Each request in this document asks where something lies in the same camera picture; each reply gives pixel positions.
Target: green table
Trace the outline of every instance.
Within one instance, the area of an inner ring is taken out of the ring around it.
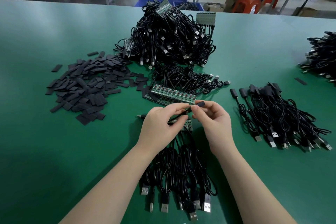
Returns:
[[[1,224],[58,223],[136,143],[142,124],[136,115],[155,104],[142,99],[135,88],[109,96],[105,119],[87,126],[64,109],[50,113],[56,97],[44,93],[66,65],[87,58],[86,53],[112,53],[114,43],[130,36],[142,14],[140,8],[126,6],[0,0]],[[296,64],[310,50],[306,38],[334,31],[336,20],[229,13],[216,17],[217,49],[203,71],[232,84],[204,99],[229,112],[239,151],[298,223],[335,223],[336,149],[304,153],[295,146],[279,150],[255,142],[241,129],[229,88],[277,82],[284,98],[293,98],[300,109],[316,116],[318,126],[334,130],[335,88],[323,78],[301,74]],[[56,64],[64,65],[57,74],[51,72]],[[149,72],[137,64],[129,67]],[[211,213],[197,212],[199,223],[241,223],[204,132],[196,120],[193,125],[219,187]],[[327,138],[336,147],[335,134]],[[173,200],[168,214],[160,212],[157,198],[153,213],[144,209],[145,197],[138,188],[123,223],[189,223]]]

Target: pile of black cables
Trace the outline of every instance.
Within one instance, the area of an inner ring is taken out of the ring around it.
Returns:
[[[178,4],[176,7],[179,10],[199,11],[197,5],[191,2],[182,2]]]
[[[322,38],[308,38],[312,50],[306,53],[308,62],[299,64],[304,73],[313,72],[336,82],[336,32],[325,31]]]
[[[174,63],[157,63],[153,71],[154,84],[193,95],[208,94],[214,89],[230,84],[230,81],[219,81],[219,76],[212,80],[212,74],[196,73],[193,68],[193,65],[180,66]]]
[[[291,144],[302,147],[305,151],[325,147],[332,147],[323,136],[330,130],[318,128],[313,122],[316,118],[297,108],[292,99],[284,100],[277,83],[258,88],[250,85],[249,94],[245,89],[239,89],[241,97],[247,105],[238,101],[238,94],[231,89],[231,94],[239,105],[239,113],[244,120],[246,129],[256,141],[261,141],[261,135],[271,147],[276,144],[288,149]]]
[[[141,194],[149,197],[150,212],[153,211],[157,187],[161,193],[162,212],[168,213],[169,195],[174,192],[180,210],[186,210],[191,220],[197,220],[196,210],[210,212],[211,196],[218,194],[207,173],[204,152],[196,148],[189,130],[181,131],[157,154],[140,183]]]
[[[142,8],[145,14],[132,28],[131,38],[121,39],[114,50],[150,69],[158,62],[204,67],[216,49],[211,39],[214,23],[196,24],[192,15],[187,16],[170,4],[162,4],[145,5]],[[119,45],[122,40],[127,46]]]

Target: hand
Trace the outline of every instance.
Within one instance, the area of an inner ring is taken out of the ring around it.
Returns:
[[[166,147],[181,131],[188,115],[183,115],[171,126],[167,124],[170,117],[180,114],[183,108],[189,107],[187,103],[175,103],[163,107],[154,107],[146,115],[141,128],[139,140],[136,144],[138,148],[153,155],[153,158],[164,147]]]
[[[211,152],[217,156],[223,150],[236,149],[233,142],[231,119],[229,114],[218,103],[204,101],[205,106],[192,105],[192,117],[202,123],[205,135],[209,141]]]

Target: person's left hand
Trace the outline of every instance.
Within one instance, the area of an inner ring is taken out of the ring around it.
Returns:
[[[175,103],[163,107],[154,107],[146,115],[136,147],[147,151],[153,157],[166,147],[183,128],[188,115],[183,115],[171,126],[167,124],[170,117],[180,114],[187,103]]]

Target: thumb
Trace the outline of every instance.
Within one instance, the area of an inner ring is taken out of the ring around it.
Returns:
[[[170,126],[170,131],[174,134],[174,136],[176,136],[178,132],[181,131],[187,119],[188,115],[183,115],[179,117],[178,120],[173,125]]]
[[[191,106],[191,111],[193,112],[193,114],[195,115],[196,119],[198,119],[198,121],[200,123],[207,124],[208,122],[210,122],[212,119],[209,118],[209,116],[202,110],[201,107],[199,107],[198,105],[192,105]]]

